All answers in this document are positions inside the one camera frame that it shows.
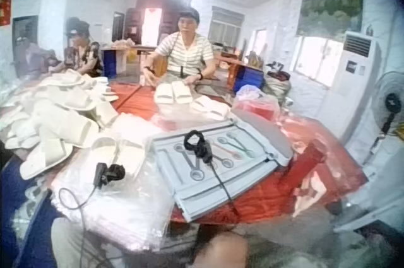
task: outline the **striped shirt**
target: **striped shirt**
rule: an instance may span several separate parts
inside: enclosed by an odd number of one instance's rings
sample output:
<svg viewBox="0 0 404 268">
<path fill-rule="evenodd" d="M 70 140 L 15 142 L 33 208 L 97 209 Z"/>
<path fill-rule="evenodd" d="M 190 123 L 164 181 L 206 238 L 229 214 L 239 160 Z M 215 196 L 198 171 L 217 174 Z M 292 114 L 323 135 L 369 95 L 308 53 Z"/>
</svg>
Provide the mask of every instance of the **striped shirt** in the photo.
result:
<svg viewBox="0 0 404 268">
<path fill-rule="evenodd" d="M 167 59 L 167 70 L 184 74 L 198 74 L 205 66 L 202 61 L 213 59 L 212 46 L 207 38 L 200 34 L 195 35 L 194 42 L 186 49 L 181 33 L 172 33 L 164 38 L 156 48 L 156 53 Z"/>
</svg>

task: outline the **fan grille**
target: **fan grille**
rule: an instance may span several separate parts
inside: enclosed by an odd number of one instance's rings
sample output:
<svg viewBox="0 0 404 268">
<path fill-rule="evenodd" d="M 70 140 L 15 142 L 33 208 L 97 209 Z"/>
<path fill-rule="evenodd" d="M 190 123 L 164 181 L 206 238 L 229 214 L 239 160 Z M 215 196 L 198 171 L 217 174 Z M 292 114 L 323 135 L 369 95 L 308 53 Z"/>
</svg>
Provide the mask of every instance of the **fan grille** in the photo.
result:
<svg viewBox="0 0 404 268">
<path fill-rule="evenodd" d="M 372 98 L 373 117 L 377 126 L 381 129 L 386 123 L 390 112 L 386 108 L 386 97 L 394 93 L 401 101 L 401 111 L 395 115 L 389 133 L 392 133 L 398 124 L 404 122 L 404 73 L 392 71 L 384 74 L 375 86 L 375 94 Z"/>
</svg>

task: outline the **red decoration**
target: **red decoration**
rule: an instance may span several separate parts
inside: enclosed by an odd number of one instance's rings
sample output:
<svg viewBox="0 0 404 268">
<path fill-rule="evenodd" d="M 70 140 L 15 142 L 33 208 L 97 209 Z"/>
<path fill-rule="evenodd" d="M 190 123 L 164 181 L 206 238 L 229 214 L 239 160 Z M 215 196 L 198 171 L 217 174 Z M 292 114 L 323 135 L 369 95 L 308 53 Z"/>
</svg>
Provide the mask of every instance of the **red decoration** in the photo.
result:
<svg viewBox="0 0 404 268">
<path fill-rule="evenodd" d="M 0 0 L 0 26 L 11 23 L 11 0 Z"/>
</svg>

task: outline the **air conditioner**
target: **air conditioner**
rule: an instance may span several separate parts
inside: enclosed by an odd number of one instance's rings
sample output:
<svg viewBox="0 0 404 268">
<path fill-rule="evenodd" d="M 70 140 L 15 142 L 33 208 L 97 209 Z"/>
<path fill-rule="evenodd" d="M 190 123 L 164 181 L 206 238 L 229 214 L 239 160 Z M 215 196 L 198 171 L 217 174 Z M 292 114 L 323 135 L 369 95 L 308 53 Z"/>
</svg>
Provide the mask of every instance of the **air conditioner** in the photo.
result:
<svg viewBox="0 0 404 268">
<path fill-rule="evenodd" d="M 334 82 L 321 104 L 320 120 L 345 144 L 365 109 L 381 64 L 376 39 L 346 32 Z"/>
</svg>

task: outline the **electric fan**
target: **electric fan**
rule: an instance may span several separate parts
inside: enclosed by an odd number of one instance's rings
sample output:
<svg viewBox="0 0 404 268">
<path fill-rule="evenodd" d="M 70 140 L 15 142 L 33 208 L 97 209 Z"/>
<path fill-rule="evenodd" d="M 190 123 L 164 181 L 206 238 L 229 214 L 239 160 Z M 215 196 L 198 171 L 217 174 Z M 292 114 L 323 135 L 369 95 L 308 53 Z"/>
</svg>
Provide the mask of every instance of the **electric fan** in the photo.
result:
<svg viewBox="0 0 404 268">
<path fill-rule="evenodd" d="M 374 155 L 381 141 L 388 134 L 394 134 L 399 124 L 404 122 L 404 73 L 391 71 L 382 75 L 375 86 L 372 112 L 381 131 L 363 164 L 366 164 Z"/>
</svg>

